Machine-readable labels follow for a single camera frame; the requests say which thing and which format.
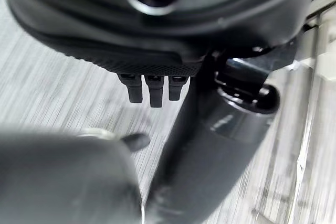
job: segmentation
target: gray carpet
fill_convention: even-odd
[[[146,196],[181,102],[168,101],[165,87],[162,109],[150,108],[147,88],[143,104],[129,103],[127,89],[114,73],[34,41],[14,22],[4,0],[0,0],[0,28],[1,126],[146,132],[152,143],[134,156]],[[281,91],[283,110],[251,165],[207,223],[255,223],[253,209],[276,224],[284,223],[295,181],[310,74],[305,67],[273,73],[269,82]],[[295,223],[336,223],[335,97],[336,85],[323,81]]]

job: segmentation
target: black tube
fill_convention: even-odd
[[[150,188],[150,224],[207,219],[248,166],[279,107],[272,86],[265,86],[268,93],[257,103],[238,105],[220,88],[198,92],[195,85],[193,81]]]

